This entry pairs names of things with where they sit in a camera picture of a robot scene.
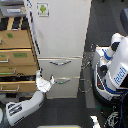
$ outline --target wooden drawer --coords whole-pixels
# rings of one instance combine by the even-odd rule
[[[0,92],[35,92],[35,81],[0,82]]]
[[[38,59],[39,66],[43,69],[42,76],[49,80],[51,74],[58,77],[78,77],[82,65],[81,58],[69,59]]]
[[[0,49],[31,48],[27,30],[0,31]]]
[[[31,49],[0,50],[0,66],[35,65]]]
[[[79,79],[57,80],[49,92],[47,92],[47,98],[76,98],[78,92]]]
[[[14,66],[14,67],[0,67],[0,77],[17,76],[17,75],[35,75],[38,70],[36,65],[32,66]]]

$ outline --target sticker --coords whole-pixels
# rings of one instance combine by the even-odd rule
[[[6,57],[5,55],[0,55],[1,57]]]
[[[49,6],[47,3],[37,3],[37,10],[39,16],[49,16]]]
[[[28,57],[27,53],[13,53],[13,55],[14,55],[15,58],[26,58],[26,57]]]
[[[8,38],[13,38],[12,33],[7,33]]]
[[[8,68],[8,69],[13,69],[12,67]]]
[[[20,13],[20,9],[7,9],[8,13]]]

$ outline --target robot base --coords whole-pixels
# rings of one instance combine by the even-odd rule
[[[91,80],[92,80],[93,94],[100,104],[104,106],[114,106],[114,105],[117,105],[117,103],[119,103],[119,99],[112,99],[111,101],[108,101],[107,99],[105,99],[103,96],[99,94],[95,86],[94,70],[92,68],[91,68]]]

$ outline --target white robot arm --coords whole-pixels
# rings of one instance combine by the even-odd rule
[[[50,81],[44,80],[41,75],[41,70],[36,72],[37,90],[30,100],[19,103],[9,102],[6,104],[6,111],[0,109],[0,128],[9,128],[14,126],[22,119],[38,110],[44,101],[44,93],[50,90],[54,84],[54,78],[51,76]]]
[[[127,85],[123,85],[128,74],[127,55],[128,37],[119,33],[112,36],[110,47],[96,48],[92,69],[94,70],[94,91],[100,99],[118,102],[121,94],[128,89]]]

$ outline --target metal handle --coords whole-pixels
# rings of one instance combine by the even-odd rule
[[[16,90],[3,90],[3,86],[1,86],[1,92],[18,92],[19,91],[19,85],[18,85],[18,88]]]
[[[70,62],[71,62],[71,60],[66,61],[66,62],[63,62],[63,63],[58,63],[58,62],[50,61],[50,63],[55,64],[55,65],[58,65],[58,66],[65,65],[65,64],[68,64],[68,63],[70,63]]]
[[[13,75],[16,73],[16,70],[14,72],[0,72],[0,75]]]
[[[57,84],[65,84],[65,83],[67,83],[67,82],[69,82],[70,80],[65,80],[65,81],[55,81],[55,83],[57,83]]]
[[[7,60],[5,61],[0,61],[0,63],[8,63],[9,59],[7,58]]]

